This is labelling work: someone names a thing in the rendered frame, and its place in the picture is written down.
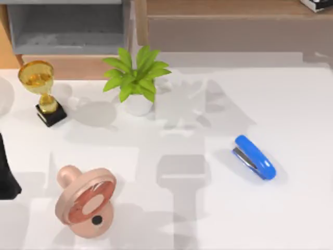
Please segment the green plant in white pot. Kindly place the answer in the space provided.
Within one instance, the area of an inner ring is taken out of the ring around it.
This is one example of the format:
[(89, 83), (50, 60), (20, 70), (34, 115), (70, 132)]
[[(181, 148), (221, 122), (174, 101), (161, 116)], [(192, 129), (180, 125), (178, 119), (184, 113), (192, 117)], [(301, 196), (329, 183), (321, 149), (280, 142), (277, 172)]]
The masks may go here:
[(145, 116), (155, 103), (157, 88), (155, 79), (171, 73), (169, 64), (157, 60), (158, 49), (142, 46), (136, 54), (136, 67), (132, 56), (124, 48), (118, 49), (117, 57), (103, 58), (112, 69), (104, 76), (108, 79), (103, 92), (119, 89), (118, 98), (127, 113), (133, 116)]

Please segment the gold trophy with black base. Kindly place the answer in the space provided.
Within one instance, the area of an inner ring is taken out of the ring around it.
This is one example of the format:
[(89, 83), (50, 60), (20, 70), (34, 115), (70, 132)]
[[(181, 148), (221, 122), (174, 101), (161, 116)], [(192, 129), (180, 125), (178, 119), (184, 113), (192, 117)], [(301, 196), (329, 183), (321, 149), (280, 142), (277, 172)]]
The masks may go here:
[(47, 127), (51, 127), (67, 117), (62, 105), (51, 94), (54, 84), (54, 68), (43, 60), (24, 64), (18, 71), (18, 79), (24, 88), (40, 96), (35, 105), (37, 115)]

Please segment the pink desk fan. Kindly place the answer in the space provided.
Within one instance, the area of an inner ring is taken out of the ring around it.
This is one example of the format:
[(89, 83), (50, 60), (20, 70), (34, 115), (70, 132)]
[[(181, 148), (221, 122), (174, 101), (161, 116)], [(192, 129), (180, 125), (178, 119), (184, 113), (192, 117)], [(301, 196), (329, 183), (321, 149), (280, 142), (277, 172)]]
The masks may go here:
[(55, 205), (60, 222), (86, 239), (104, 234), (113, 221), (111, 197), (117, 180), (111, 171), (96, 168), (82, 172), (67, 165), (58, 171), (57, 181), (63, 188)]

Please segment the wooden cupboard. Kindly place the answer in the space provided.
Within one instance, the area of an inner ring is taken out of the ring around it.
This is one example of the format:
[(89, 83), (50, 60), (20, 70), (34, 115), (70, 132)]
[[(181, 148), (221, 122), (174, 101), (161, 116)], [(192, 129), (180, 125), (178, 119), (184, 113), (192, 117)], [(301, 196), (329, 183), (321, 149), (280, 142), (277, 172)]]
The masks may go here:
[(313, 12), (300, 0), (133, 0), (138, 45), (149, 44), (150, 19), (290, 19), (333, 21), (333, 7)]

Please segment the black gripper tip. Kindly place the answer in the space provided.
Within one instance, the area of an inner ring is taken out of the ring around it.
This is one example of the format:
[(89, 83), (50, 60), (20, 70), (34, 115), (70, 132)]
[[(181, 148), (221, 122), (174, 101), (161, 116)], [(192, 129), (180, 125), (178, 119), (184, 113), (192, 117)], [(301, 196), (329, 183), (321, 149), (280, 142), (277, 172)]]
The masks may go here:
[(0, 200), (13, 200), (22, 192), (8, 164), (4, 140), (0, 133)]

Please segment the blue stapler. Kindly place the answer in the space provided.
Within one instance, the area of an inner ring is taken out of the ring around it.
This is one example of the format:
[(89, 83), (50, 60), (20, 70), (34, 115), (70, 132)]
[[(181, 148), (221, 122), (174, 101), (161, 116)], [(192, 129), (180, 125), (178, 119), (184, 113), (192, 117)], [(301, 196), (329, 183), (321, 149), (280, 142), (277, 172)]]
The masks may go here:
[(276, 169), (259, 148), (245, 135), (235, 138), (233, 153), (263, 180), (272, 180), (276, 176)]

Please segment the black and white book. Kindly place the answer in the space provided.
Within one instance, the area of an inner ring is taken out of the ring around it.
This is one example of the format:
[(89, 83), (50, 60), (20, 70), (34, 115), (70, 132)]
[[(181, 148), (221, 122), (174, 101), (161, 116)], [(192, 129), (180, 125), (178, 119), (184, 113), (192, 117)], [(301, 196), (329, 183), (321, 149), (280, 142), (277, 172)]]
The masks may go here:
[(333, 7), (333, 0), (299, 0), (314, 13)]

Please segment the grey cabinet with dark inside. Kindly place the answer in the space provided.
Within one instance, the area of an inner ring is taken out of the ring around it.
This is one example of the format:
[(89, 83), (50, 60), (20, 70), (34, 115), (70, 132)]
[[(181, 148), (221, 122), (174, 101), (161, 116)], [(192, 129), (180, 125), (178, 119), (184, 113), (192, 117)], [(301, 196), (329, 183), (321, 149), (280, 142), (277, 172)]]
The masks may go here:
[(112, 55), (126, 47), (130, 0), (0, 0), (13, 51), (23, 55)]

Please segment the pale wooden drawer front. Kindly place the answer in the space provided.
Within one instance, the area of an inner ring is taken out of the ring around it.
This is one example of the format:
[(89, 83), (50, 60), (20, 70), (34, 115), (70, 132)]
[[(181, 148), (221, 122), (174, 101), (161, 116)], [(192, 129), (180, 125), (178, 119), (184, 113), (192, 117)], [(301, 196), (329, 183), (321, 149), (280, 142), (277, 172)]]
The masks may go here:
[(333, 20), (152, 20), (149, 41), (164, 52), (333, 54)]

